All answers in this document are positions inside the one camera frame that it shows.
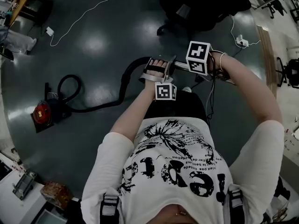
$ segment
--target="shirt sleeve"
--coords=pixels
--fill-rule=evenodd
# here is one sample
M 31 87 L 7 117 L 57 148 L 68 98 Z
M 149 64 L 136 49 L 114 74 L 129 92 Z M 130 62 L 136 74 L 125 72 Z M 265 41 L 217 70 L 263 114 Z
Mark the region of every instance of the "shirt sleeve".
M 133 149 L 132 141 L 122 134 L 104 137 L 82 195 L 82 216 L 87 224 L 100 223 L 100 204 L 107 190 L 118 194 L 121 172 Z
M 273 198 L 284 149 L 284 127 L 277 121 L 261 123 L 229 168 L 248 204 L 251 223 L 261 223 Z

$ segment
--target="forearm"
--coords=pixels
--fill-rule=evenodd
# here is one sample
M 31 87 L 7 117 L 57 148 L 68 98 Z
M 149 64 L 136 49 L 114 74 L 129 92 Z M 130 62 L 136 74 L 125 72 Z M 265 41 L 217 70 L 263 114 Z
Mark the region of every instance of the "forearm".
M 117 119 L 110 132 L 120 133 L 134 142 L 143 118 L 154 99 L 154 93 L 144 89 Z
M 246 98 L 259 123 L 266 120 L 276 120 L 282 123 L 277 101 L 261 79 L 232 57 L 223 56 L 221 65 Z

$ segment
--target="white t-shirt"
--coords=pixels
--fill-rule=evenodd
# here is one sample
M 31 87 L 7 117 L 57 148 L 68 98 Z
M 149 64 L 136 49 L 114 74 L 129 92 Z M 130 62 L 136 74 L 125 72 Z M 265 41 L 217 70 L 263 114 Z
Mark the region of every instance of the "white t-shirt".
M 273 197 L 283 153 L 283 126 L 260 124 L 228 168 L 215 151 L 207 124 L 196 118 L 145 119 L 133 143 L 109 133 L 99 146 L 84 188 L 87 224 L 100 223 L 103 195 L 119 195 L 120 224 L 145 224 L 169 204 L 198 223 L 225 223 L 228 187 L 240 186 L 247 223 L 261 223 Z

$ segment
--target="white floor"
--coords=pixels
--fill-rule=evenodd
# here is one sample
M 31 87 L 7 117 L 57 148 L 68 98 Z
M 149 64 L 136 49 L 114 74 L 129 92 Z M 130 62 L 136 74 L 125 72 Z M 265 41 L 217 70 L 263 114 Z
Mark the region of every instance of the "white floor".
M 299 31 L 287 5 L 289 0 L 279 1 L 288 14 L 284 13 L 284 16 L 282 16 L 276 11 L 274 19 L 271 19 L 271 13 L 268 8 L 252 9 L 252 14 L 256 25 L 262 26 L 269 31 L 275 59 L 280 57 L 283 65 L 286 65 L 291 59 L 287 48 L 299 46 Z M 277 63 L 277 68 L 281 70 L 279 63 Z M 299 117 L 299 89 L 283 84 L 282 87 L 278 87 L 277 101 L 282 112 L 284 127 L 290 130 L 289 134 L 286 135 L 286 140 L 288 141 L 285 143 L 287 148 L 285 147 L 284 155 L 299 166 L 299 140 L 291 136 L 292 131 L 299 125 L 299 122 L 295 122 L 295 118 Z

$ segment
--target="dark green floor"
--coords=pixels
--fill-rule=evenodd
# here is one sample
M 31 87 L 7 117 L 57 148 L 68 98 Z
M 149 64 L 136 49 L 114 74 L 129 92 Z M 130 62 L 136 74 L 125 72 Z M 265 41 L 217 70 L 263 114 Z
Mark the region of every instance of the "dark green floor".
M 81 14 L 101 0 L 53 0 L 52 13 L 43 28 L 55 31 L 53 43 L 69 29 Z M 2 95 L 10 134 L 24 165 L 37 172 L 43 180 L 67 185 L 76 197 L 81 197 L 97 153 L 98 145 L 120 114 L 142 89 L 134 72 L 128 86 L 126 101 L 118 107 L 91 113 L 74 113 L 59 125 L 35 133 L 30 117 L 40 99 L 44 83 L 56 91 L 60 79 L 67 74 L 81 77 L 84 88 L 70 104 L 84 108 L 117 99 L 121 75 L 125 68 L 142 56 L 178 56 L 183 61 L 188 48 L 186 31 L 175 27 L 156 35 L 164 23 L 165 14 L 158 0 L 110 0 L 90 11 L 64 37 L 50 47 L 50 37 L 40 36 L 33 28 L 30 36 L 38 43 L 29 56 L 14 54 L 15 61 L 5 61 L 1 68 Z M 258 36 L 250 11 L 235 17 L 234 34 L 243 34 L 249 42 Z M 26 34 L 32 22 L 19 19 L 14 30 Z M 231 37 L 231 18 L 226 18 L 208 32 L 198 32 L 193 40 L 209 42 L 214 49 L 235 54 L 239 48 Z M 261 45 L 252 45 L 236 57 L 265 80 Z M 195 74 L 175 71 L 178 88 L 194 85 Z M 205 104 L 211 84 L 203 82 L 193 91 Z M 72 82 L 63 87 L 71 94 Z M 211 133 L 215 146 L 228 164 L 237 157 L 241 147 L 255 129 L 255 122 L 236 87 L 217 81 L 214 117 Z

